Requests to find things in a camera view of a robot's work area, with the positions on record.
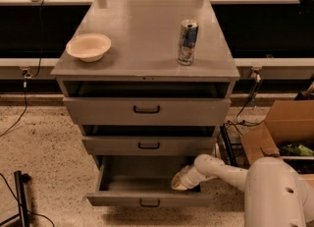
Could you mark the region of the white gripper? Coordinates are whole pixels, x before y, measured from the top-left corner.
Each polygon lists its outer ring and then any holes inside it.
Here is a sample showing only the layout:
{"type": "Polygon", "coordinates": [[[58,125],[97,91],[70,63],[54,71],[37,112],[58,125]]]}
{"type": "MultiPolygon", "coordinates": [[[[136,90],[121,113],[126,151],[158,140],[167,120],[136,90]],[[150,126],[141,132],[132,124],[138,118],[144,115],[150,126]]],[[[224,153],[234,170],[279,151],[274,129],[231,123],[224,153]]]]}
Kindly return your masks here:
{"type": "Polygon", "coordinates": [[[206,176],[199,172],[194,165],[185,166],[174,176],[171,188],[176,191],[186,191],[193,189],[205,180],[206,176]]]}

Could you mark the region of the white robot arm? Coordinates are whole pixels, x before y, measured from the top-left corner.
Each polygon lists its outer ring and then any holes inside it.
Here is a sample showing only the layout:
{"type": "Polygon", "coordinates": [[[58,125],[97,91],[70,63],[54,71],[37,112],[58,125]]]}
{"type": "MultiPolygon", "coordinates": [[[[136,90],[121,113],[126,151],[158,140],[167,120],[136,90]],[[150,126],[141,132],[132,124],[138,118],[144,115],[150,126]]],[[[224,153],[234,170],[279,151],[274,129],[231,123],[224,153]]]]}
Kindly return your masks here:
{"type": "Polygon", "coordinates": [[[244,192],[244,227],[306,227],[314,220],[314,187],[275,157],[243,169],[200,154],[174,176],[171,187],[185,191],[214,178],[244,192]]]}

